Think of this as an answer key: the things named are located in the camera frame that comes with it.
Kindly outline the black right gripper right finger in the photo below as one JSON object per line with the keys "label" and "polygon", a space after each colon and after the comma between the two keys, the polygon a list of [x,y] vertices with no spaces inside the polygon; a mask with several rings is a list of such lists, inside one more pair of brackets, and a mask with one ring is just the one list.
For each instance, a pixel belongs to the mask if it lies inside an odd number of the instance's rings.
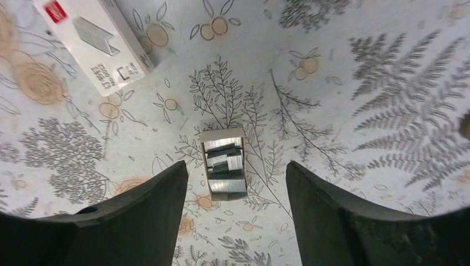
{"label": "black right gripper right finger", "polygon": [[423,216],[363,199],[295,161],[286,183],[303,265],[420,265],[433,249]]}

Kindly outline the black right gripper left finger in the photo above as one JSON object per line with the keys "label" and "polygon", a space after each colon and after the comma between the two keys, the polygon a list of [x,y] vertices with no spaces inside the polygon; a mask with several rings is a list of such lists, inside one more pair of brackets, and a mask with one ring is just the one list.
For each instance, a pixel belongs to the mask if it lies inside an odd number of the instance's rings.
{"label": "black right gripper left finger", "polygon": [[41,265],[170,265],[187,183],[179,161],[75,214],[42,218],[51,247]]}

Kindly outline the cardboard staple box sleeve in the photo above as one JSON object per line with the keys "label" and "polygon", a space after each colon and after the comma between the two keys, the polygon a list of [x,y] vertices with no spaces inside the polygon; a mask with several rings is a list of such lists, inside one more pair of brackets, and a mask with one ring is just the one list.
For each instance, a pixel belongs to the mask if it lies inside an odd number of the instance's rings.
{"label": "cardboard staple box sleeve", "polygon": [[102,96],[150,74],[155,66],[114,1],[33,1]]}

